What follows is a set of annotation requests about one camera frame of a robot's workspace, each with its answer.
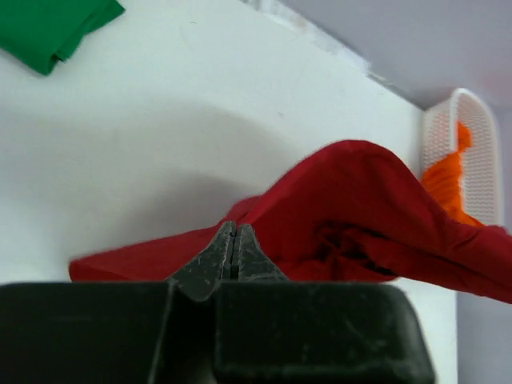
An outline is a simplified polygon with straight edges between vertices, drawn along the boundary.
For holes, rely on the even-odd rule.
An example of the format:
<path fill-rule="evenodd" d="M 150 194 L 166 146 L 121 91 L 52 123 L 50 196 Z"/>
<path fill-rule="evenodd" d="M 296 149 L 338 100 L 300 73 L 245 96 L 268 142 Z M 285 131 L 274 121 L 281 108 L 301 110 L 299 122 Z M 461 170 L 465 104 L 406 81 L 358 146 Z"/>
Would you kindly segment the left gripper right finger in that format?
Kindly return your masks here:
<path fill-rule="evenodd" d="M 214 292 L 220 383 L 433 383 L 405 293 L 388 284 L 292 282 L 240 226 Z"/>

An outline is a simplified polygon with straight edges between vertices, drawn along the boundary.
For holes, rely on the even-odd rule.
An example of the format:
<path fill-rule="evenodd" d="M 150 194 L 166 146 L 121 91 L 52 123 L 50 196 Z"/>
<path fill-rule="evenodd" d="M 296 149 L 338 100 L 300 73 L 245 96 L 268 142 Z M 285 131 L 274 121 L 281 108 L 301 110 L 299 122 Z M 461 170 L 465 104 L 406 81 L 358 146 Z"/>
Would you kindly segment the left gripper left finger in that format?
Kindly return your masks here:
<path fill-rule="evenodd" d="M 215 382 L 211 298 L 233 244 L 224 223 L 161 282 L 2 286 L 2 382 Z"/>

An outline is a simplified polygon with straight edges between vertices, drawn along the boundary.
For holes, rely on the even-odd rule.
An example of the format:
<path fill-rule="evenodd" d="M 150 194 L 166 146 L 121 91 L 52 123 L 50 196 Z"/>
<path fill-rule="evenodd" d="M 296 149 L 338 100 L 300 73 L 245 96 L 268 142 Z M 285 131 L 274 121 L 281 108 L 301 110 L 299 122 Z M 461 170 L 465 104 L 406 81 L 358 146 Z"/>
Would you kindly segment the red t-shirt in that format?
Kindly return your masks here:
<path fill-rule="evenodd" d="M 265 253 L 296 281 L 408 278 L 511 300 L 511 237 L 451 218 L 391 151 L 330 144 L 226 219 L 252 226 Z"/>

